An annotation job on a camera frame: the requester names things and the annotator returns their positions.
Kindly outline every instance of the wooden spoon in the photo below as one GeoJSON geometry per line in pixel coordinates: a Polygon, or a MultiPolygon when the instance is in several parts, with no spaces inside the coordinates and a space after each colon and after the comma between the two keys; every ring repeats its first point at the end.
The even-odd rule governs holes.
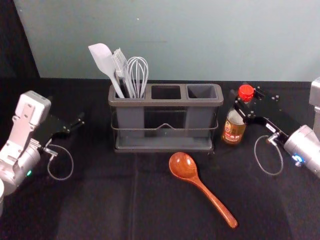
{"type": "Polygon", "coordinates": [[[184,152],[176,152],[170,157],[169,168],[177,178],[196,185],[208,197],[231,228],[234,229],[238,225],[237,220],[225,205],[200,181],[196,163],[191,156],[184,152]]]}

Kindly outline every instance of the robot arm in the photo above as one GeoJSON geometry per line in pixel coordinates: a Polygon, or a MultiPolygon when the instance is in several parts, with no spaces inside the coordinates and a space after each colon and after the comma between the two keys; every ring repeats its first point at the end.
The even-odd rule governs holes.
{"type": "Polygon", "coordinates": [[[269,142],[282,145],[296,166],[305,165],[320,178],[320,78],[312,82],[310,90],[309,103],[314,105],[315,110],[313,129],[299,124],[283,112],[279,108],[278,98],[257,87],[249,106],[236,96],[234,108],[248,125],[260,124],[271,131],[269,142]]]}
{"type": "Polygon", "coordinates": [[[17,189],[39,162],[40,154],[44,151],[54,157],[58,155],[46,143],[53,137],[68,136],[84,124],[82,115],[75,123],[66,124],[49,115],[50,107],[50,100],[34,91],[19,98],[10,136],[0,151],[0,216],[3,197],[17,189]]]}

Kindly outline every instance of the utensil holder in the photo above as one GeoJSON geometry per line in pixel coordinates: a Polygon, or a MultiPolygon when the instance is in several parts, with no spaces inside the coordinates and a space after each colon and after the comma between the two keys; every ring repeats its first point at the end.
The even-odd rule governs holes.
{"type": "Polygon", "coordinates": [[[217,84],[152,84],[144,98],[118,98],[110,86],[116,152],[213,152],[219,107],[217,84]]]}

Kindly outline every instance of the table surface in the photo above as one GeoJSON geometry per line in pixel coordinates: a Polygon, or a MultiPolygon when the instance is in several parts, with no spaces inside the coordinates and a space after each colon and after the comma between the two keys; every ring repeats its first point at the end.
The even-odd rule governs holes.
{"type": "MultiPolygon", "coordinates": [[[[241,83],[214,83],[224,95],[222,126],[231,106],[228,93],[241,83]]],[[[251,84],[278,94],[283,111],[313,125],[310,82],[251,84]]],[[[114,153],[109,86],[97,79],[0,79],[0,145],[9,137],[19,95],[28,90],[53,96],[51,114],[66,121],[85,112],[85,126],[55,142],[74,158],[72,177],[51,179],[44,154],[32,175],[5,197],[0,239],[320,239],[320,179],[295,167],[284,150],[282,174],[263,173],[253,152],[256,139],[268,134],[262,126],[247,127],[238,146],[220,140],[220,127],[212,157],[190,154],[203,183],[237,219],[238,228],[231,229],[202,192],[170,174],[170,153],[114,153]]],[[[257,152],[265,168],[278,170],[275,149],[261,144],[257,152]]],[[[64,159],[55,167],[68,169],[64,159]]]]}

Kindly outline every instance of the bottle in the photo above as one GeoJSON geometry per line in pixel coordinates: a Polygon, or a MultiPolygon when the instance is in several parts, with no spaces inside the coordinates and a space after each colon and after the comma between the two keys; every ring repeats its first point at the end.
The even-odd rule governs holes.
{"type": "MultiPolygon", "coordinates": [[[[239,87],[238,96],[244,101],[244,103],[249,105],[250,101],[254,97],[254,92],[255,90],[252,86],[245,84],[239,87]]],[[[245,129],[246,124],[244,123],[243,118],[234,107],[230,108],[226,115],[226,121],[221,137],[222,140],[227,144],[237,145],[241,142],[245,129]]]]}

